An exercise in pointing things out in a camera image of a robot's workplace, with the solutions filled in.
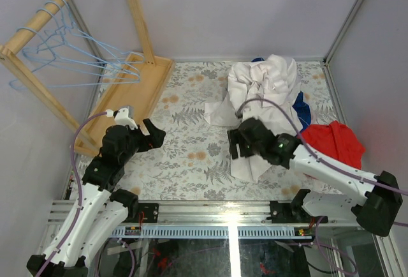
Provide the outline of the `blue plaid shirt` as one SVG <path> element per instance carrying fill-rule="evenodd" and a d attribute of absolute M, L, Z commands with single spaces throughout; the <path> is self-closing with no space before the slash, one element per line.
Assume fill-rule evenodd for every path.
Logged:
<path fill-rule="evenodd" d="M 300 131 L 311 124 L 310 107 L 303 100 L 294 59 L 276 55 L 256 58 L 251 61 L 250 76 L 259 84 L 259 96 L 284 109 Z"/>

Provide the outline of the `light blue wire hanger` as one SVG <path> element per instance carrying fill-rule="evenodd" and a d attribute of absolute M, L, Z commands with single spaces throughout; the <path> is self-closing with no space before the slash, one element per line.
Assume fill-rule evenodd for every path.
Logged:
<path fill-rule="evenodd" d="M 142 64 L 140 60 L 127 60 L 127 56 L 140 56 L 139 52 L 121 50 L 113 45 L 99 41 L 89 33 L 81 30 L 76 23 L 71 10 L 63 10 L 51 15 L 55 26 L 41 31 L 33 27 L 21 27 L 40 39 L 34 47 L 24 47 L 23 56 L 37 64 L 34 71 L 52 67 L 74 73 L 92 75 L 98 82 L 108 84 L 135 84 L 140 81 L 140 70 L 136 67 Z M 81 38 L 94 43 L 98 48 L 108 53 L 108 58 L 97 56 L 74 45 L 73 38 Z"/>

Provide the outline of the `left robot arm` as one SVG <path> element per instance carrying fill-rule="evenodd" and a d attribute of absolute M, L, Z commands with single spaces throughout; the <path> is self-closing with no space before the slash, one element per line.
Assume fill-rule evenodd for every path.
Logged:
<path fill-rule="evenodd" d="M 140 215 L 138 195 L 117 189 L 125 164 L 136 154 L 160 148 L 165 131 L 143 123 L 145 135 L 131 121 L 106 129 L 99 153 L 78 187 L 78 198 L 54 240 L 40 255 L 31 255 L 27 269 L 33 276 L 87 276 L 103 243 L 122 222 Z"/>

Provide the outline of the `blue hanger of white shirt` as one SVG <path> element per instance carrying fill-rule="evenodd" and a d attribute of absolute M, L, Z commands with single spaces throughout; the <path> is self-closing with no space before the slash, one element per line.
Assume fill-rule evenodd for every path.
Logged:
<path fill-rule="evenodd" d="M 111 68 L 112 71 L 122 72 L 125 74 L 124 78 L 129 79 L 130 76 L 137 76 L 138 72 L 132 73 L 129 69 L 133 68 L 133 62 L 128 62 L 115 55 L 118 52 L 122 56 L 131 56 L 132 52 L 123 52 L 109 44 L 97 41 L 88 33 L 82 31 L 77 23 L 74 21 L 74 16 L 71 12 L 71 8 L 66 0 L 60 0 L 62 4 L 59 5 L 55 1 L 49 1 L 48 4 L 54 4 L 58 7 L 61 13 L 61 19 L 58 20 L 54 13 L 50 16 L 54 19 L 56 28 L 46 29 L 43 31 L 43 35 L 40 36 L 42 42 L 37 45 L 36 48 L 25 48 L 23 50 L 24 56 L 36 63 L 40 63 L 42 67 L 53 66 L 56 68 L 65 68 L 67 70 L 75 71 L 72 66 L 78 64 L 80 66 L 88 66 L 95 68 Z M 114 57 L 113 61 L 107 61 L 100 56 L 90 54 L 68 41 L 68 36 L 75 36 L 83 38 L 91 43 L 95 43 L 96 46 L 101 47 Z M 77 59 L 71 59 L 60 55 L 59 51 L 66 47 L 79 54 L 87 57 L 86 61 L 79 61 Z"/>

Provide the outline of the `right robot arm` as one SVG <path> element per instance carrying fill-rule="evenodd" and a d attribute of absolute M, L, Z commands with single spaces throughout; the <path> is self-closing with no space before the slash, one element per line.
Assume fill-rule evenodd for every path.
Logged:
<path fill-rule="evenodd" d="M 340 191 L 324 195 L 300 192 L 291 203 L 291 216 L 305 222 L 312 216 L 332 216 L 355 221 L 366 231 L 389 235 L 402 206 L 402 192 L 396 177 L 382 171 L 365 172 L 330 158 L 300 138 L 287 133 L 273 134 L 259 119 L 249 118 L 228 131 L 232 159 L 259 156 L 271 165 L 307 174 Z"/>

